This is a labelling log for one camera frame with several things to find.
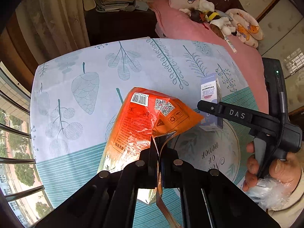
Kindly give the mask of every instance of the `contact lens solution box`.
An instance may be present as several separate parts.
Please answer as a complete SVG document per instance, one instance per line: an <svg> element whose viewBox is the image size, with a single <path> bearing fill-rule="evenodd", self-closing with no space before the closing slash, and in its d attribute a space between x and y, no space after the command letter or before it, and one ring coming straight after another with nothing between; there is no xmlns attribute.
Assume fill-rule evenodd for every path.
<svg viewBox="0 0 304 228"><path fill-rule="evenodd" d="M221 88L217 74L209 74L202 79L201 100L218 104L222 101ZM204 119L200 122L200 128L205 131L216 131L223 129L223 118L216 117L206 112L200 112Z"/></svg>

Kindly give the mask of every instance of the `stack of books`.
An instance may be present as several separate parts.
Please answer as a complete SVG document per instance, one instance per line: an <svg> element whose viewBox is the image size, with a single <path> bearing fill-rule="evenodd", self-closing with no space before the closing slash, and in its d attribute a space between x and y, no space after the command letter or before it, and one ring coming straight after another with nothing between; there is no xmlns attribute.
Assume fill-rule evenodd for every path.
<svg viewBox="0 0 304 228"><path fill-rule="evenodd" d="M95 0L97 12L112 12L125 10L133 0Z"/></svg>

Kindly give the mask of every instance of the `tablecloth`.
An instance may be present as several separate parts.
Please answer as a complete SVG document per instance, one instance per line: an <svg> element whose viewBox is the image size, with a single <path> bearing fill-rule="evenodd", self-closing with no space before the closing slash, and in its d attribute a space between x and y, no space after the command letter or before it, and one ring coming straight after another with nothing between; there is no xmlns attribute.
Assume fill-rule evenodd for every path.
<svg viewBox="0 0 304 228"><path fill-rule="evenodd" d="M198 112L201 79L217 73L224 102L257 110L238 64L215 44L134 39L84 48L40 65L30 109L32 146L52 205L59 206L97 173L117 113L135 86L177 97ZM237 184L246 170L248 131L228 121L223 131L194 127L171 146L195 167L218 168ZM164 201L181 222L173 190L165 190ZM156 226L168 224L155 204L137 203L133 227Z"/></svg>

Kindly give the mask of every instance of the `beige sleeve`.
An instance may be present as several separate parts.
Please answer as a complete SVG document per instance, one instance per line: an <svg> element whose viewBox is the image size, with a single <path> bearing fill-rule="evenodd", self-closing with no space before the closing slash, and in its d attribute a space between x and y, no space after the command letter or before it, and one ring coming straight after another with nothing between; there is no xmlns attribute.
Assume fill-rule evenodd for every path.
<svg viewBox="0 0 304 228"><path fill-rule="evenodd" d="M284 206L284 209L273 211L269 210L268 214L276 220L282 228L289 228L300 215L304 208L304 176L303 169L301 173L300 181L296 189L289 197L288 204Z"/></svg>

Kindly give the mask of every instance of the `beige curtain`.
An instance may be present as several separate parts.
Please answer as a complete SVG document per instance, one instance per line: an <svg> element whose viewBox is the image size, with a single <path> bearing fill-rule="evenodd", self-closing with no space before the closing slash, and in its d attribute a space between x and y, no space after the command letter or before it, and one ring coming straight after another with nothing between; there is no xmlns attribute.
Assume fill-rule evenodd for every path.
<svg viewBox="0 0 304 228"><path fill-rule="evenodd" d="M16 15L38 64L90 46L82 0L22 0Z"/></svg>

